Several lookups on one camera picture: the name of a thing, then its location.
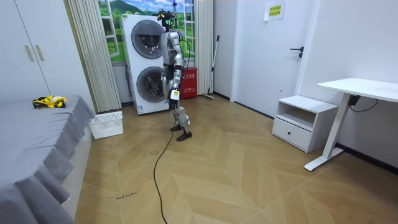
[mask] desk leg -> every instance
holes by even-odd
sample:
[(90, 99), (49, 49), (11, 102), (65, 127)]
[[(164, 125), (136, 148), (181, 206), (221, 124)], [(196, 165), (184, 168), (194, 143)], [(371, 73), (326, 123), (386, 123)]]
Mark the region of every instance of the desk leg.
[(327, 160), (333, 158), (335, 155), (343, 152), (342, 149), (335, 148), (335, 144), (337, 141), (337, 135), (340, 132), (340, 129), (343, 126), (343, 121), (347, 115), (349, 107), (348, 100), (350, 96), (351, 94), (344, 93), (343, 99), (341, 99), (341, 103), (338, 107), (335, 121), (333, 122), (333, 126), (331, 127), (330, 134), (326, 142), (325, 149), (323, 150), (322, 156), (305, 165), (304, 168), (306, 168), (307, 170), (312, 171), (321, 164), (323, 164), (324, 162), (326, 162)]

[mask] white curtain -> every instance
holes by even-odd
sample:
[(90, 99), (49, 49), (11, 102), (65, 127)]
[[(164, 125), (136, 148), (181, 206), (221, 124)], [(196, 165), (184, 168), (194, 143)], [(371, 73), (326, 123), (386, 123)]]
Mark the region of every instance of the white curtain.
[(197, 0), (195, 5), (195, 66), (198, 69), (198, 95), (207, 93), (213, 61), (213, 0)]
[(68, 0), (98, 112), (121, 108), (97, 0)]

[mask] wardrobe door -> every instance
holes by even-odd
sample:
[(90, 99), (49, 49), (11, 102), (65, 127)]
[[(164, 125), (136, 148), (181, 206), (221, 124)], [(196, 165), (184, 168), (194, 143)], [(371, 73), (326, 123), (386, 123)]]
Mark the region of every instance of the wardrobe door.
[(15, 0), (52, 95), (80, 95), (93, 109), (62, 0)]
[(14, 0), (1, 1), (0, 101), (48, 96), (37, 58)]

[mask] white desk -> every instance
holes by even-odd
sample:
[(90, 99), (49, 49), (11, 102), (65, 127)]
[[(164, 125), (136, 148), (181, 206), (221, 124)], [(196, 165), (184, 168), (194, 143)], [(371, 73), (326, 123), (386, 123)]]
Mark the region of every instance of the white desk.
[(343, 92), (344, 95), (338, 107), (336, 118), (331, 127), (322, 156), (304, 166), (304, 168), (309, 171), (314, 170), (324, 162), (343, 152), (342, 149), (335, 147), (335, 144), (337, 140), (336, 137), (347, 115), (349, 108), (348, 100), (351, 95), (366, 96), (398, 103), (398, 83), (365, 80), (362, 78), (346, 78), (332, 82), (319, 83), (318, 86)]

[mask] nightstand drawer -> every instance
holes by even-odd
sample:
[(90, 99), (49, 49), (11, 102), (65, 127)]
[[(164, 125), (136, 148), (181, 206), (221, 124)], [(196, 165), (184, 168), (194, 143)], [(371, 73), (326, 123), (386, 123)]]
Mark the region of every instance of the nightstand drawer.
[(290, 124), (282, 119), (275, 118), (272, 133), (298, 147), (301, 147), (305, 151), (308, 149), (311, 132), (299, 128), (296, 125)]

